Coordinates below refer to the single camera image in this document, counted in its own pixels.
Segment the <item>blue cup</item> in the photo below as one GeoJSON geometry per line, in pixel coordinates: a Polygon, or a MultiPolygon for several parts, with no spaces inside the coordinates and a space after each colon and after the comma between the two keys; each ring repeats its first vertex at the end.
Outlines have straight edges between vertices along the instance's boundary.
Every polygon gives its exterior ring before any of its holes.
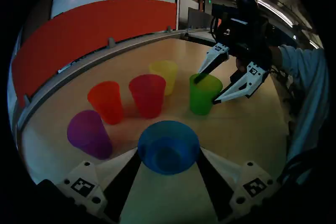
{"type": "Polygon", "coordinates": [[[200,153],[195,132],[178,121],[160,121],[140,136],[138,153],[152,171],[172,175],[190,168],[200,153]]]}

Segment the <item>green cup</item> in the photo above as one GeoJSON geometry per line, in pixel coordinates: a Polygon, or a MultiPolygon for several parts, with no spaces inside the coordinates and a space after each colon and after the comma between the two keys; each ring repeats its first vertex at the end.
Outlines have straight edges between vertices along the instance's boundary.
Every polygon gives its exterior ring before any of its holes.
{"type": "Polygon", "coordinates": [[[206,115],[213,106],[213,99],[223,88],[222,82],[209,74],[202,74],[204,78],[195,84],[194,80],[201,74],[190,77],[190,110],[197,115],[206,115]]]}

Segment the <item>light blue sleeve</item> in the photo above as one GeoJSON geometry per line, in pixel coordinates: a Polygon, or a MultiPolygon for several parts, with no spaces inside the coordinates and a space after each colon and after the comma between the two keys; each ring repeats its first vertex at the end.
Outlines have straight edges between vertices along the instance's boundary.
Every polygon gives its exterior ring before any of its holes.
{"type": "Polygon", "coordinates": [[[318,131],[329,109],[329,75],[323,49],[301,50],[287,45],[279,48],[282,68],[293,76],[295,84],[305,92],[287,156],[289,161],[317,145],[318,131]]]}

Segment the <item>plastic cup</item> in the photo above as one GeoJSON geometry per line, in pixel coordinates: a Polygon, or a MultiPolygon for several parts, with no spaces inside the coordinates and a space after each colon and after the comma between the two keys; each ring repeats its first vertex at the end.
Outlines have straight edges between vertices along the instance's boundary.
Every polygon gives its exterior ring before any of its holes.
{"type": "Polygon", "coordinates": [[[87,100],[108,124],[117,124],[123,119],[119,85],[114,81],[105,81],[94,86],[87,100]]]}
{"type": "Polygon", "coordinates": [[[187,125],[178,121],[160,121],[143,131],[138,153],[152,171],[172,175],[194,164],[200,153],[200,143],[187,125]]]}
{"type": "Polygon", "coordinates": [[[200,74],[190,77],[190,110],[197,115],[207,115],[212,106],[213,99],[223,88],[222,82],[216,77],[203,74],[204,78],[195,84],[194,80],[200,74]]]}
{"type": "Polygon", "coordinates": [[[161,113],[165,79],[155,74],[140,75],[131,80],[129,89],[136,107],[144,118],[155,118],[161,113]]]}
{"type": "Polygon", "coordinates": [[[76,148],[100,160],[112,154],[112,144],[99,114],[84,110],[70,121],[67,130],[69,142],[76,148]]]}
{"type": "Polygon", "coordinates": [[[169,60],[157,61],[149,66],[150,73],[156,74],[165,79],[165,96],[173,92],[178,66],[169,60]]]}

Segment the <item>orange wall panel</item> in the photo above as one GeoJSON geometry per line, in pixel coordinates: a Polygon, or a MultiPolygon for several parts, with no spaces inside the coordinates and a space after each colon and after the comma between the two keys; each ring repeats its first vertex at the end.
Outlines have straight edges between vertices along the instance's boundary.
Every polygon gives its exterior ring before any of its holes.
{"type": "Polygon", "coordinates": [[[176,4],[157,0],[106,0],[56,16],[22,45],[12,63],[19,104],[33,95],[57,70],[108,44],[176,28],[176,4]]]}

